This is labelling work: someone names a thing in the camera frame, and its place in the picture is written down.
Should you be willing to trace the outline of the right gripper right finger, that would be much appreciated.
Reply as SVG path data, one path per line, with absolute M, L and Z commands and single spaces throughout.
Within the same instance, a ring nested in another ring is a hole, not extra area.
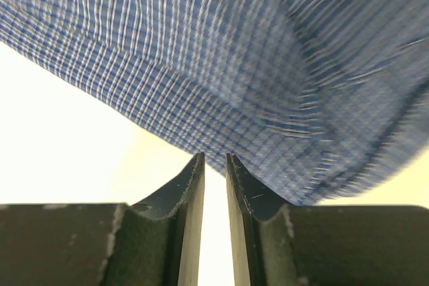
M 295 206 L 227 155 L 236 285 L 427 285 L 428 211 Z

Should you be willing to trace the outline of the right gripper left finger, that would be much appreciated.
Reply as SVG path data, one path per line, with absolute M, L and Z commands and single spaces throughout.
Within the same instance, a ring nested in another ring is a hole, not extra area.
M 196 285 L 204 163 L 134 205 L 2 205 L 1 284 Z

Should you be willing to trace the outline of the blue checkered long sleeve shirt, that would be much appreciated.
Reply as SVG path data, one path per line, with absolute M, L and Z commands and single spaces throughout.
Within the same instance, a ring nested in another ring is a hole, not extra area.
M 374 188 L 428 143 L 428 0 L 1 0 L 1 40 L 297 205 Z

